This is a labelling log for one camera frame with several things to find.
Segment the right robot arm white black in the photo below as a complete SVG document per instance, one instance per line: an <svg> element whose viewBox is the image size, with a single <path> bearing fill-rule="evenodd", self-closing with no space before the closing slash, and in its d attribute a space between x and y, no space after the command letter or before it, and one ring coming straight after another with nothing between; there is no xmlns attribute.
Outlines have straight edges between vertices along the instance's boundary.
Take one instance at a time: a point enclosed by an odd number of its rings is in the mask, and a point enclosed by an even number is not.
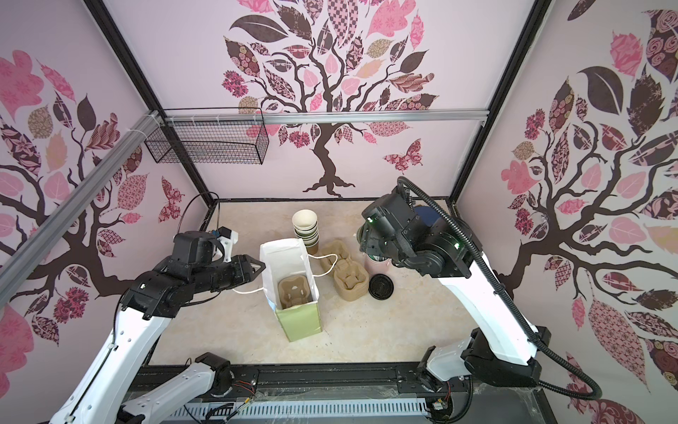
<svg viewBox="0 0 678 424"><path fill-rule="evenodd" d="M593 378L549 348L548 328L524 317L468 225L411 180L399 178L362 217L356 235L362 253L437 280L477 325L462 341L430 351L424 360L429 376L441 382L469 376L494 387L542 387L574 399L601 399Z"/></svg>

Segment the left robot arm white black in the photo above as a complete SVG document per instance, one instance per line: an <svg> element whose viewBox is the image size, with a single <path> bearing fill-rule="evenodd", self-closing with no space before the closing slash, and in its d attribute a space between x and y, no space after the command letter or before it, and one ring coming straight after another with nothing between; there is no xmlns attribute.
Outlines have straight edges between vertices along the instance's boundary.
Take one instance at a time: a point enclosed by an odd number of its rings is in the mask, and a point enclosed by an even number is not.
<svg viewBox="0 0 678 424"><path fill-rule="evenodd" d="M254 281L267 266L248 254L232 255L236 234L186 231L173 239L171 255L139 275L118 301L102 349L53 423L160 423L191 400L231 391L228 360L204 353L192 365L148 394L125 394L151 348L181 309L197 305L195 295L217 297Z"/></svg>

